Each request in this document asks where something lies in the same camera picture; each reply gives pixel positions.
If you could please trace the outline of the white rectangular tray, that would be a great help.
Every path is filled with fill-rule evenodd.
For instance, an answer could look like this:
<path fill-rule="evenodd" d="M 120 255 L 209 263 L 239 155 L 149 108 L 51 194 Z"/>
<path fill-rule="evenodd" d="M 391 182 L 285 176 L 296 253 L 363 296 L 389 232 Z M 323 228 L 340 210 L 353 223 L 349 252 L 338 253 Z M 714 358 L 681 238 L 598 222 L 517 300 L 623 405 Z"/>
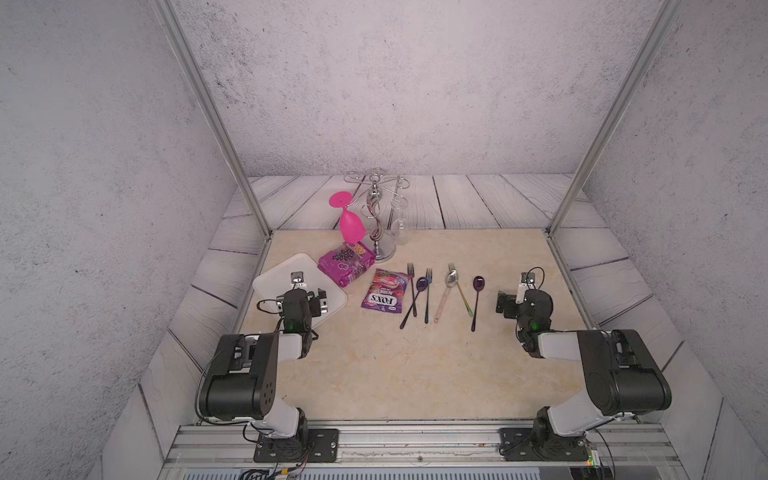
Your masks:
<path fill-rule="evenodd" d="M 326 293 L 323 312 L 319 317 L 313 318 L 314 328 L 322 325 L 346 306 L 347 294 L 330 277 L 321 272 L 317 263 L 306 253 L 297 253 L 257 276 L 252 282 L 254 294 L 259 300 L 277 299 L 293 288 L 294 273 L 303 274 L 301 289 L 315 294 L 322 289 Z"/>

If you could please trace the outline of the dark purple spoon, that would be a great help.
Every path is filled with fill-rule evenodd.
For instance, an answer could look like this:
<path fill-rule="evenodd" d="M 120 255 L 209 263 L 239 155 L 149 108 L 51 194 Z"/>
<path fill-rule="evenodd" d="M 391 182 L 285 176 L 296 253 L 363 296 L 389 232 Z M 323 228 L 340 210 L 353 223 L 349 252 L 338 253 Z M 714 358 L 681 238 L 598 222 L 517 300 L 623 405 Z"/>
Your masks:
<path fill-rule="evenodd" d="M 474 310 L 473 310 L 473 317 L 472 317 L 472 323 L 471 323 L 471 331 L 476 331 L 476 325 L 477 325 L 477 317 L 478 317 L 478 308 L 479 308 L 479 297 L 480 293 L 484 290 L 486 281 L 483 276 L 475 276 L 472 281 L 473 288 L 475 290 L 475 302 L 474 302 Z"/>
<path fill-rule="evenodd" d="M 418 299 L 419 295 L 423 291 L 425 291 L 427 289 L 428 286 L 429 286 L 429 281 L 428 281 L 428 279 L 426 277 L 420 277 L 416 281 L 415 288 L 412 290 L 412 293 L 413 293 L 413 295 L 412 295 L 412 303 L 411 303 L 411 306 L 410 306 L 409 310 L 407 311 L 404 319 L 400 323 L 400 326 L 399 326 L 400 329 L 404 329 L 405 328 L 405 326 L 407 324 L 407 321 L 408 321 L 408 319 L 411 316 L 414 316 L 414 317 L 417 316 L 417 299 Z"/>

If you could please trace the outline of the silver spoon pink handle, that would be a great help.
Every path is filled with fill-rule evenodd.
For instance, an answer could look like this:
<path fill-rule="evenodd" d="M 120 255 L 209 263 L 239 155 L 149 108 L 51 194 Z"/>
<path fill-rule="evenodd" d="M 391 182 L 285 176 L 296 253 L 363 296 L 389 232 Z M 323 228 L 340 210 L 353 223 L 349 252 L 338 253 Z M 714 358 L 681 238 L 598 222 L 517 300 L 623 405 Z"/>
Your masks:
<path fill-rule="evenodd" d="M 447 304 L 449 295 L 452 292 L 453 288 L 457 285 L 457 283 L 458 283 L 458 273 L 455 268 L 450 267 L 449 273 L 446 275 L 446 278 L 445 278 L 446 288 L 443 292 L 437 312 L 434 317 L 435 324 L 437 324 L 440 321 L 443 315 L 445 306 Z"/>

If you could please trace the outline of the dark purple fork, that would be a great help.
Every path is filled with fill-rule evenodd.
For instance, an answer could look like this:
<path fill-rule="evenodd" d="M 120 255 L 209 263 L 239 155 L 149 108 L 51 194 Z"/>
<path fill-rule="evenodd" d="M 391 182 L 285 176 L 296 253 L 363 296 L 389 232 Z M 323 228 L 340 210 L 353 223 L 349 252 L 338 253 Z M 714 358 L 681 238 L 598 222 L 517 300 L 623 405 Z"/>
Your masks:
<path fill-rule="evenodd" d="M 410 311 L 414 317 L 417 317 L 417 307 L 416 307 L 416 288 L 414 285 L 414 278 L 415 278 L 415 266 L 412 262 L 407 263 L 407 275 L 409 276 L 410 280 L 410 291 L 411 291 L 411 307 Z"/>

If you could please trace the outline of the rainbow green fork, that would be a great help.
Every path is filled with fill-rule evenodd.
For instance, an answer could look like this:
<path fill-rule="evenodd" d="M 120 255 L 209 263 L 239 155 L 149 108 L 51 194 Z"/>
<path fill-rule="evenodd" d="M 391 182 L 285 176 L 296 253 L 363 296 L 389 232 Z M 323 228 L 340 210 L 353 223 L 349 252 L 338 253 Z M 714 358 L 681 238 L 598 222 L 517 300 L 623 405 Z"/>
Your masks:
<path fill-rule="evenodd" d="M 472 308 L 469 305 L 469 302 L 468 302 L 468 300 L 467 300 L 467 298 L 466 298 L 466 296 L 464 294 L 464 291 L 463 291 L 463 289 L 461 287 L 461 284 L 459 283 L 459 274 L 458 274 L 458 271 L 457 271 L 457 269 L 455 267 L 455 264 L 454 263 L 449 263 L 448 264 L 448 268 L 449 268 L 449 276 L 454 280 L 454 285 L 455 285 L 455 287 L 458 289 L 458 291 L 460 293 L 460 296 L 461 296 L 461 299 L 462 299 L 463 304 L 465 306 L 465 309 L 467 310 L 468 315 L 470 317 L 472 317 L 473 316 L 473 310 L 472 310 Z"/>

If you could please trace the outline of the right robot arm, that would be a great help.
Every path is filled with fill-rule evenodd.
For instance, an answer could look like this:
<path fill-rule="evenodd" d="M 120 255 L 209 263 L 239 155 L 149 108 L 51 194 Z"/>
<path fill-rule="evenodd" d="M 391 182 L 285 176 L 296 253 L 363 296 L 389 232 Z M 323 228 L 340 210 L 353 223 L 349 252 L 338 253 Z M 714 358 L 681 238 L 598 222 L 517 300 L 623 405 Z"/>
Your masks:
<path fill-rule="evenodd" d="M 573 458 L 584 449 L 587 431 L 671 406 L 671 387 L 637 331 L 554 330 L 554 303 L 541 289 L 500 292 L 496 311 L 516 321 L 516 338 L 529 356 L 578 362 L 585 382 L 584 390 L 563 403 L 541 408 L 527 437 L 501 449 L 502 455 L 528 447 L 546 460 Z"/>

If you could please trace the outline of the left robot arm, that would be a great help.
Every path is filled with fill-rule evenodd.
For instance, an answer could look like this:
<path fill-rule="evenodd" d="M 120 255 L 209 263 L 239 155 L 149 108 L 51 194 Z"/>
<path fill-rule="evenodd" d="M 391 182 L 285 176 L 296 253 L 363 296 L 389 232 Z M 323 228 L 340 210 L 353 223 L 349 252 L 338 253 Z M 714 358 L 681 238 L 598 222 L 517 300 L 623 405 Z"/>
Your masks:
<path fill-rule="evenodd" d="M 306 416 L 277 397 L 278 366 L 308 355 L 319 338 L 313 320 L 327 312 L 327 293 L 296 288 L 273 302 L 274 330 L 220 338 L 202 377 L 196 414 L 208 424 L 243 423 L 274 444 L 304 445 Z"/>

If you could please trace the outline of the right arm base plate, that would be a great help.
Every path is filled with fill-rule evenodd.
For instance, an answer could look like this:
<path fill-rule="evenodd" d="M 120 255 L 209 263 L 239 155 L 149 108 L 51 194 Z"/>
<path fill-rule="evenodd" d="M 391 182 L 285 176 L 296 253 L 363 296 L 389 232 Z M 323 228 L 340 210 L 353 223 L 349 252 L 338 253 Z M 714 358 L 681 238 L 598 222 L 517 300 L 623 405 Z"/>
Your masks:
<path fill-rule="evenodd" d="M 591 450 L 584 437 L 561 437 L 533 428 L 499 430 L 499 454 L 512 462 L 588 462 Z"/>

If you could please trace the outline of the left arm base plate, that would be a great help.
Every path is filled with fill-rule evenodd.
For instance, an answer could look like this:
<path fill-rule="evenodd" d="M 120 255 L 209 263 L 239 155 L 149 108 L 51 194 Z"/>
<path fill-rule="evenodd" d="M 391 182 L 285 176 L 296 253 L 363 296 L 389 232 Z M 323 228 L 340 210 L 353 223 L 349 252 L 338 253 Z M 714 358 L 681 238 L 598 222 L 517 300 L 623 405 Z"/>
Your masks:
<path fill-rule="evenodd" d="M 339 447 L 338 429 L 299 429 L 290 438 L 270 438 L 260 434 L 255 443 L 253 462 L 334 463 Z"/>

